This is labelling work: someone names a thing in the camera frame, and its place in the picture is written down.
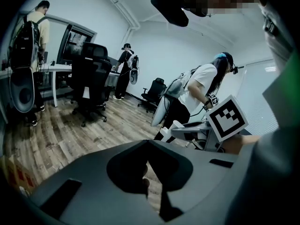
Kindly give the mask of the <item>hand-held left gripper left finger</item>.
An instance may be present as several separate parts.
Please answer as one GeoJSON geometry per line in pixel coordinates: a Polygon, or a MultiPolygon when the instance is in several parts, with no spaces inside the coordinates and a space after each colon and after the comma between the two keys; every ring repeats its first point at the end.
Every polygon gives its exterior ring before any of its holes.
{"type": "Polygon", "coordinates": [[[30,196],[38,225],[158,225],[144,194],[127,193],[107,174],[114,156],[145,141],[84,155],[44,180],[30,196]]]}

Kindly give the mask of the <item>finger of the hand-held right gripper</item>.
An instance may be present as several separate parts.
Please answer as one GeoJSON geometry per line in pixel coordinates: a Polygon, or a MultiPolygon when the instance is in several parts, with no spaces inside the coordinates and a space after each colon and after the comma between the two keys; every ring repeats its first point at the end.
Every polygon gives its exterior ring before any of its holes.
{"type": "Polygon", "coordinates": [[[191,123],[185,124],[184,127],[173,128],[171,135],[178,139],[207,139],[212,130],[209,123],[191,123]]]}

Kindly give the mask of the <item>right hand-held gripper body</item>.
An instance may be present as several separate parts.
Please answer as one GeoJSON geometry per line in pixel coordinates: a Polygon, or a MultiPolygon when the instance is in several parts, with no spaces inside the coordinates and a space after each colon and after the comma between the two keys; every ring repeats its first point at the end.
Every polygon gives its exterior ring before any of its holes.
{"type": "Polygon", "coordinates": [[[217,152],[223,142],[248,126],[248,121],[242,111],[236,97],[230,95],[220,104],[208,111],[206,119],[200,123],[207,122],[212,130],[207,139],[185,139],[195,141],[195,146],[201,150],[217,152]]]}

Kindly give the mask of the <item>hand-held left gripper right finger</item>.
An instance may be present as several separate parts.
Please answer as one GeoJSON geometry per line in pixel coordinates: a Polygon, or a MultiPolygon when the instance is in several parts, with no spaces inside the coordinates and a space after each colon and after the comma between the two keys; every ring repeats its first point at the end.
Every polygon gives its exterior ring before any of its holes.
{"type": "Polygon", "coordinates": [[[162,183],[160,213],[149,222],[225,222],[237,190],[227,185],[236,155],[148,141],[148,162],[162,183]]]}

